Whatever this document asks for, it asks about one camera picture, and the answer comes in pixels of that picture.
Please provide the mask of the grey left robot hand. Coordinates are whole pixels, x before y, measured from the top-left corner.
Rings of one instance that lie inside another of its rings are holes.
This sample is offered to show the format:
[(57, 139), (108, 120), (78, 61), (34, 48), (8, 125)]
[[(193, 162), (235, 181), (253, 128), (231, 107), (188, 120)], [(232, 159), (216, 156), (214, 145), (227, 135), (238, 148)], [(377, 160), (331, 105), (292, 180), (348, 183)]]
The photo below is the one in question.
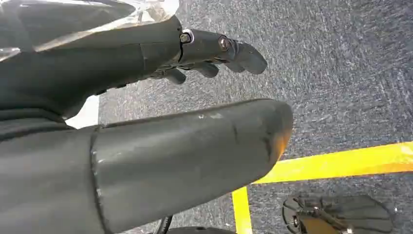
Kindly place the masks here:
[(236, 71), (265, 61), (236, 40), (201, 55), (177, 17), (98, 33), (0, 64), (0, 231), (116, 234), (173, 215), (266, 175), (292, 132), (285, 103), (252, 99), (198, 111), (75, 129), (89, 96), (155, 76), (184, 81), (194, 53)]

